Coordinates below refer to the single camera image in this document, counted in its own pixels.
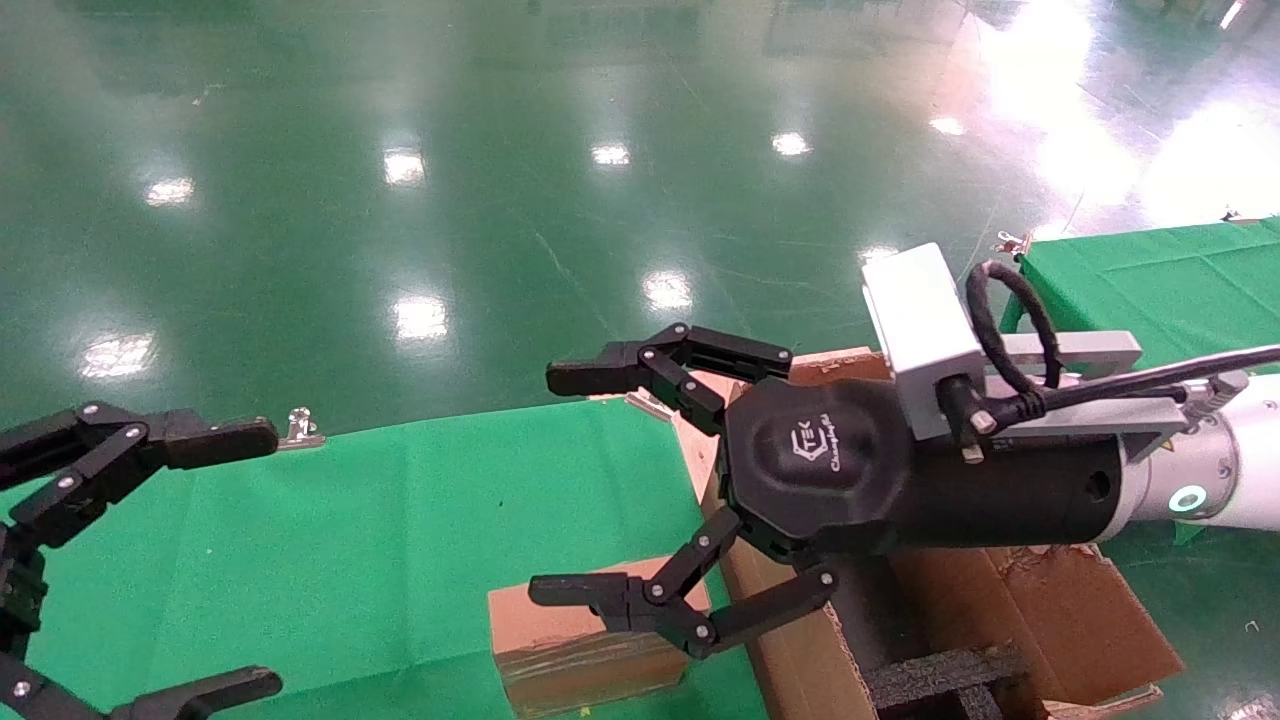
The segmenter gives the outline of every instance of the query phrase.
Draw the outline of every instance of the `open cardboard box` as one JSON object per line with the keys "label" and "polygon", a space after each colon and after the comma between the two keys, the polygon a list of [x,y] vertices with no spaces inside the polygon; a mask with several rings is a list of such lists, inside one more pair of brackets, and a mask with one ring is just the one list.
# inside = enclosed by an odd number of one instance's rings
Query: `open cardboard box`
{"label": "open cardboard box", "polygon": [[[731,401],[742,389],[719,375],[695,374]],[[867,348],[800,356],[791,369],[791,382],[799,384],[888,377],[883,359]],[[709,516],[721,505],[717,438],[678,416],[673,423],[694,492]],[[1161,693],[1153,683],[1183,670],[1096,546],[924,550],[891,561],[934,651],[1018,647],[1029,673],[1012,693],[1014,710],[1005,706],[1006,712],[1056,720],[1110,717],[1155,702]],[[745,542],[736,543],[719,566],[733,600],[795,575]],[[835,621],[814,612],[748,646],[773,720],[877,719]]]}

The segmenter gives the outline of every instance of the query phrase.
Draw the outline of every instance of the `black cable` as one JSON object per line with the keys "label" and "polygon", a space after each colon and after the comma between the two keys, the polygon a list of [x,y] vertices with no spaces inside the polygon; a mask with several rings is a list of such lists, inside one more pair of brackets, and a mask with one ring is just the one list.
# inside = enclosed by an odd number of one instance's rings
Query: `black cable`
{"label": "black cable", "polygon": [[1073,405],[1148,391],[1160,386],[1187,382],[1196,378],[1207,378],[1219,373],[1226,373],[1228,370],[1243,370],[1254,365],[1266,365],[1267,363],[1280,363],[1280,345],[1265,345],[1251,350],[1219,352],[1217,355],[1206,355],[1184,363],[1174,363],[1172,365],[1112,375],[1110,378],[1065,387],[1044,393],[1044,411],[1061,410]]}
{"label": "black cable", "polygon": [[1187,388],[1176,386],[1153,387],[1151,389],[1139,389],[1134,392],[1126,392],[1121,395],[1123,398],[1135,398],[1135,397],[1169,397],[1174,402],[1181,405],[1187,402]]}
{"label": "black cable", "polygon": [[1000,337],[1000,328],[996,327],[996,320],[991,314],[991,301],[987,297],[988,278],[995,278],[1004,283],[1014,293],[1014,297],[1023,304],[1023,307],[1027,309],[1027,314],[1032,318],[1032,325],[1036,327],[1036,334],[1039,337],[1041,347],[1044,351],[1044,387],[1056,388],[1059,378],[1062,374],[1062,364],[1059,360],[1057,333],[1053,332],[1048,311],[1044,309],[1044,304],[1041,302],[1039,296],[1036,295],[1036,288],[1027,282],[1027,278],[1009,265],[995,260],[987,260],[975,265],[965,283],[969,318],[973,322],[974,334],[978,336],[978,343],[982,346],[983,354],[987,355],[987,360],[996,368],[1000,377],[1019,393],[1037,392],[1036,384],[1018,369],[1018,365],[1009,357],[1009,351],[1005,350],[1005,341]]}
{"label": "black cable", "polygon": [[1165,386],[1206,378],[1230,370],[1243,370],[1268,363],[1280,363],[1280,345],[1265,345],[1251,350],[1233,350],[1217,355],[1206,355],[1184,363],[1112,375],[1041,393],[987,398],[984,405],[987,411],[996,419],[996,423],[1001,428],[1007,428],[1025,423],[1027,420],[1043,418],[1051,410],[1061,410],[1062,407],[1083,405],[1094,400],[1133,397],[1135,395],[1139,397],[1158,397],[1169,391]]}

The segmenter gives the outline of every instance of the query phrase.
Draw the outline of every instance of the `metal screw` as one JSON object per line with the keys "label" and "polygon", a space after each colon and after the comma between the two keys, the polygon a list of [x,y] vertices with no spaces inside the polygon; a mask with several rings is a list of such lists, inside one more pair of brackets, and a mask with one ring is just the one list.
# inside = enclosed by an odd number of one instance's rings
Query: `metal screw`
{"label": "metal screw", "polygon": [[986,410],[978,410],[973,415],[969,415],[969,423],[973,424],[973,429],[978,430],[980,434],[989,436],[996,432],[998,427],[996,419],[991,416],[991,413]]}
{"label": "metal screw", "polygon": [[977,445],[970,445],[969,447],[961,447],[960,457],[964,457],[964,461],[968,462],[969,465],[977,465],[984,460],[982,448],[978,447]]}

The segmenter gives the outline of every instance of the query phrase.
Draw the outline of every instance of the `metal clip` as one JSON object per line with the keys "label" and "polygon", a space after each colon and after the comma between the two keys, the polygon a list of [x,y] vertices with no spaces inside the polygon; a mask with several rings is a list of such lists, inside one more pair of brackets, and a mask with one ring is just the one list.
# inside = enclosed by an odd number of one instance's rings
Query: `metal clip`
{"label": "metal clip", "polygon": [[996,252],[1009,252],[1014,258],[1020,255],[1027,255],[1027,251],[1032,247],[1032,233],[1027,233],[1023,237],[1014,237],[1005,231],[1000,231],[996,234],[996,240],[1000,245],[993,245],[991,249]]}
{"label": "metal clip", "polygon": [[643,410],[645,414],[657,418],[663,423],[669,423],[676,416],[675,410],[663,405],[662,401],[654,397],[645,388],[631,391],[622,400],[627,405]]}
{"label": "metal clip", "polygon": [[279,450],[321,447],[325,437],[312,434],[315,432],[316,424],[311,421],[311,411],[306,407],[294,407],[289,411],[289,432],[280,438]]}

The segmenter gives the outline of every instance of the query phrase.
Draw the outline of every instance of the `led ring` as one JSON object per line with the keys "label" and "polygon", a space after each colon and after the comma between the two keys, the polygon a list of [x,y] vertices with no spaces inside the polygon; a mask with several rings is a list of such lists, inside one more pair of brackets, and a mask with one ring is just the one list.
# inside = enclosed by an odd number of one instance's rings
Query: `led ring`
{"label": "led ring", "polygon": [[1208,491],[1201,486],[1187,486],[1169,498],[1169,509],[1174,512],[1190,512],[1208,500]]}

